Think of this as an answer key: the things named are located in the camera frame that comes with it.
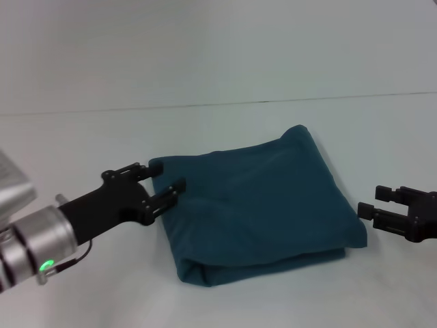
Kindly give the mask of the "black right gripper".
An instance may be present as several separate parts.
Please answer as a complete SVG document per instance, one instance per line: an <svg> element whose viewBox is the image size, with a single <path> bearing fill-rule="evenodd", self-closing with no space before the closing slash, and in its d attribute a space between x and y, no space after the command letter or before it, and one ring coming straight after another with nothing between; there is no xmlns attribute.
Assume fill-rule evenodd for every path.
<svg viewBox="0 0 437 328"><path fill-rule="evenodd" d="M378 185L375 199L405 205L408 207L408 214L401 215L359 202L358 217L373 221L373 228L398 234L413 243L436 239L435 191L427 193L408 187L392 190L392 188Z"/></svg>

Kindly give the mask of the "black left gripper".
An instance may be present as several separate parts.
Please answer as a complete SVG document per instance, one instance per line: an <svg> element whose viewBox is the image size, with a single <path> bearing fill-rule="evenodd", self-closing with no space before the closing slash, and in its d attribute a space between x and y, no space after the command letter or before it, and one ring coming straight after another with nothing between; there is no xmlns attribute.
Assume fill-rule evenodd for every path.
<svg viewBox="0 0 437 328"><path fill-rule="evenodd" d="M143 226L175 207L178 198L186 191L186 180L181 178L161 192L148 196L139 181L154 178L163 173L163 164L149 167L133 163L117 170L101 174L100 188L69 201L59 210L69 221L78 245L100 236L125 222Z"/></svg>

